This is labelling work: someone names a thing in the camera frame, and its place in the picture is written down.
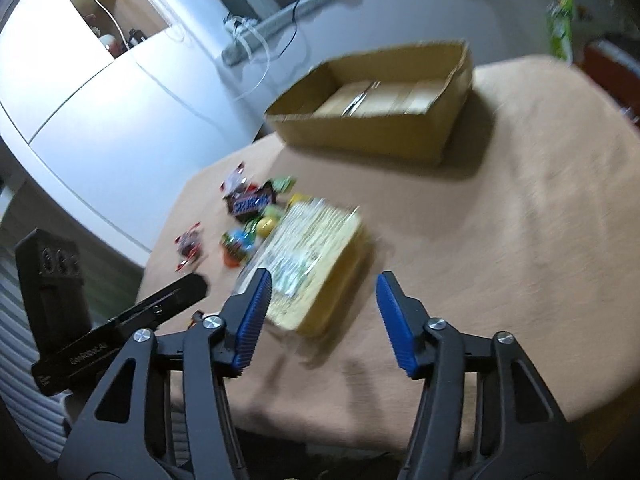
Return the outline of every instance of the black cable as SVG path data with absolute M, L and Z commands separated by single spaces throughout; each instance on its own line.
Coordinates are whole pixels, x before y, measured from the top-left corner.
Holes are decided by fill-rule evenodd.
M 289 45 L 293 42 L 293 39 L 296 37 L 296 34 L 298 33 L 298 22 L 296 21 L 296 8 L 298 7 L 299 3 L 300 3 L 300 0 L 296 1 L 295 5 L 293 6 L 293 10 L 291 11 L 291 23 L 293 23 L 293 27 L 294 27 L 293 36 L 289 40 L 289 43 L 287 43 L 285 47 L 280 51 L 280 53 L 276 57 L 271 58 L 272 61 L 276 59 L 280 59 L 280 56 L 282 56 L 282 54 L 284 54 L 284 51 L 289 48 Z

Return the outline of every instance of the cord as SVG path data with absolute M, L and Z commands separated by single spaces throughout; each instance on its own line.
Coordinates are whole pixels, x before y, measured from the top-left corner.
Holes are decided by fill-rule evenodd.
M 293 40 L 295 39 L 296 34 L 298 33 L 298 20 L 296 20 L 296 9 L 298 8 L 298 4 L 299 3 L 300 3 L 300 0 L 296 1 L 296 3 L 293 6 L 293 10 L 291 11 L 291 23 L 293 23 L 293 27 L 294 27 L 293 36 L 289 40 L 289 43 L 287 43 L 285 45 L 285 47 L 280 51 L 280 53 L 271 58 L 271 61 L 275 61 L 276 59 L 280 59 L 282 54 L 284 54 L 285 50 L 287 50 L 289 48 L 289 45 L 291 43 L 293 43 Z M 266 59 L 256 59 L 256 61 L 263 62 L 263 61 L 266 61 Z
M 124 33 L 122 32 L 122 29 L 120 28 L 120 25 L 118 25 L 118 22 L 116 21 L 116 19 L 113 17 L 113 15 L 107 10 L 107 7 L 105 7 L 103 4 L 101 4 L 98 0 L 94 0 L 95 3 L 98 4 L 98 6 L 107 13 L 107 16 L 109 16 L 111 18 L 111 21 L 113 22 L 113 24 L 116 26 L 116 28 L 118 29 L 118 32 L 120 33 L 120 37 L 122 38 L 122 42 L 124 43 L 124 46 L 127 48 L 127 50 L 131 50 L 129 43 L 127 42 L 127 38 L 124 37 Z
M 264 78 L 267 77 L 267 72 L 271 67 L 271 52 L 269 50 L 269 44 L 267 43 L 267 40 L 265 40 L 264 37 L 260 34 L 260 32 L 255 30 L 255 27 L 249 24 L 249 22 L 246 19 L 244 18 L 239 18 L 239 19 L 242 22 L 242 24 L 247 28 L 247 30 L 249 30 L 257 38 L 257 40 L 260 41 L 260 43 L 262 43 L 262 46 L 264 47 L 264 51 L 267 55 L 267 66 L 264 69 L 264 74 L 262 74 L 260 81 L 258 81 L 256 85 L 250 90 L 248 90 L 247 92 L 241 93 L 238 97 L 234 99 L 234 101 L 239 101 L 240 99 L 244 99 L 249 94 L 251 94 L 256 88 L 258 88 L 258 86 L 260 86 L 260 84 L 264 81 Z

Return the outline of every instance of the floor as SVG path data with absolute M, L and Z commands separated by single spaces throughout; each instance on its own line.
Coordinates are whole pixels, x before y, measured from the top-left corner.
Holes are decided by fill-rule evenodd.
M 401 457 L 357 449 L 297 444 L 238 431 L 251 480 L 392 480 Z

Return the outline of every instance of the blue gripper pad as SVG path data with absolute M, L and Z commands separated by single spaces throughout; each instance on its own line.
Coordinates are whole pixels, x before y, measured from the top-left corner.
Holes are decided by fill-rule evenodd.
M 429 314 L 420 301 L 404 295 L 389 270 L 378 275 L 376 299 L 398 366 L 412 379 L 424 378 L 425 367 L 435 358 L 424 330 Z
M 237 375 L 251 363 L 270 303 L 271 274 L 258 269 L 244 293 L 226 300 L 220 312 L 226 321 L 225 339 L 232 343 L 234 355 L 230 367 Z

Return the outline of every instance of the candy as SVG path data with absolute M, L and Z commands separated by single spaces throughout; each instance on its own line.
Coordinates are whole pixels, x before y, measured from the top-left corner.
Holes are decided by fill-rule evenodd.
M 199 322 L 202 321 L 203 318 L 204 318 L 204 312 L 201 310 L 196 310 L 193 314 L 191 314 L 191 319 L 187 329 L 197 325 Z
M 256 228 L 258 226 L 259 221 L 260 221 L 259 218 L 252 218 L 246 224 L 244 224 L 244 232 L 249 235 L 249 239 L 252 242 L 255 242 Z
M 288 193 L 291 188 L 296 185 L 296 178 L 294 176 L 279 176 L 276 178 L 270 178 L 268 182 L 271 183 L 271 187 L 276 193 Z
M 220 238 L 220 245 L 225 249 L 223 255 L 225 265 L 237 267 L 254 252 L 254 244 L 248 233 L 240 229 L 227 231 Z
M 188 231 L 183 232 L 174 240 L 178 246 L 178 252 L 183 260 L 177 265 L 175 270 L 181 270 L 185 265 L 192 264 L 202 252 L 202 240 L 200 238 L 200 222 L 196 222 Z
M 279 205 L 269 204 L 262 211 L 262 216 L 269 216 L 271 218 L 275 218 L 276 220 L 280 220 L 284 216 L 284 213 L 286 213 L 286 211 L 284 211 L 284 209 Z
M 309 202 L 313 197 L 309 195 L 303 195 L 302 193 L 294 193 L 287 203 L 287 209 L 289 209 L 296 202 Z
M 243 172 L 244 162 L 241 162 L 220 185 L 220 191 L 225 194 L 225 198 L 232 193 L 243 192 L 246 190 L 246 178 L 242 175 Z
M 278 225 L 278 221 L 275 218 L 265 216 L 258 222 L 256 232 L 260 238 L 266 238 L 275 229 L 276 225 Z
M 276 193 L 269 182 L 254 192 L 232 194 L 225 198 L 229 213 L 241 222 L 260 216 L 262 210 L 276 202 Z

